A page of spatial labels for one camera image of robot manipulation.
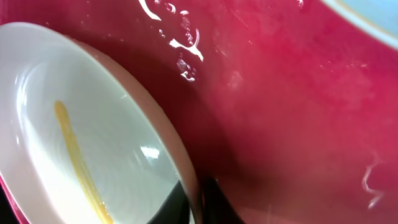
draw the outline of pink glossy surface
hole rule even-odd
[[[316,0],[146,2],[162,21],[138,0],[0,0],[0,23],[47,26],[128,69],[247,223],[398,222],[398,52]],[[203,62],[169,45],[190,46],[186,28]]]

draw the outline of yellow sauce streak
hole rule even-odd
[[[86,163],[81,156],[75,133],[73,133],[72,126],[70,125],[67,108],[61,101],[56,101],[54,104],[54,111],[67,145],[70,160],[86,198],[89,200],[91,207],[93,207],[101,222],[103,224],[112,224],[112,218],[106,211],[105,204],[101,200]]]

